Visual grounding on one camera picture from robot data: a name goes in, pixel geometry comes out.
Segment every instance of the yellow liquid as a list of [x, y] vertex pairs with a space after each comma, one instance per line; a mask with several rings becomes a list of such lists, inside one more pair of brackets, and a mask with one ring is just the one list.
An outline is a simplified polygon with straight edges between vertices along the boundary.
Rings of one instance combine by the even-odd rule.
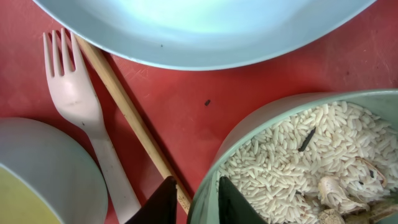
[[24, 183], [0, 167], [1, 224], [59, 224], [58, 218]]

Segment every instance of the fork head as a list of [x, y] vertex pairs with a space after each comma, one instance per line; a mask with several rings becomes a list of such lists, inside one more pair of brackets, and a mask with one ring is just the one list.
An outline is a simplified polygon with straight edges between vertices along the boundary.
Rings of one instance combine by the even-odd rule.
[[103, 134], [104, 121], [100, 102], [81, 56], [75, 36], [71, 33], [75, 70], [69, 58], [65, 29], [61, 30], [62, 62], [57, 46], [57, 33], [52, 31], [52, 60], [50, 59], [49, 37], [43, 34], [44, 59], [47, 83], [57, 111], [69, 122], [80, 127], [87, 135]]

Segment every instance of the bowl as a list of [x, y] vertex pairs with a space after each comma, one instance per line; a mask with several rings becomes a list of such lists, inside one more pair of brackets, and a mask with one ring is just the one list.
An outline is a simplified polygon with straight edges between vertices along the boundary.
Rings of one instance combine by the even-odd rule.
[[0, 223], [104, 223], [104, 179], [71, 137], [39, 121], [2, 118], [0, 146]]
[[145, 65], [217, 70], [295, 50], [375, 0], [34, 0], [95, 46]]
[[[227, 135], [218, 149], [212, 167], [195, 193], [187, 223], [218, 223], [216, 171], [240, 145], [260, 131], [293, 114], [339, 100], [363, 106], [390, 122], [393, 128], [398, 128], [398, 89], [349, 93], [305, 93], [273, 101], [245, 117]], [[382, 220], [380, 223], [398, 223], [398, 215]]]

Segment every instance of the red table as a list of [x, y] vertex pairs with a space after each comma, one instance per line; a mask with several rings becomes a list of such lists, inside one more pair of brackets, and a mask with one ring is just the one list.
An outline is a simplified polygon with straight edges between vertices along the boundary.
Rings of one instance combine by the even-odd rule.
[[[0, 21], [0, 117], [55, 126], [95, 158], [83, 131], [57, 113], [47, 88], [42, 34], [59, 30], [60, 24], [30, 0], [1, 1]], [[181, 72], [108, 58], [193, 196], [223, 139], [260, 106], [297, 93], [397, 88], [398, 1], [379, 0], [301, 49], [241, 68]], [[144, 203], [162, 178], [101, 80], [90, 73], [110, 138]], [[178, 223], [186, 218], [178, 206]], [[109, 204], [106, 224], [116, 222]]]

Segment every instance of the light blue plate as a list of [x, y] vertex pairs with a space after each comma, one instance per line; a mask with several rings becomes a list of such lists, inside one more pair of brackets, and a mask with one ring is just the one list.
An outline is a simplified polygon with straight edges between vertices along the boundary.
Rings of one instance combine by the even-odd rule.
[[327, 34], [375, 0], [34, 0], [105, 51], [155, 67], [261, 62]]

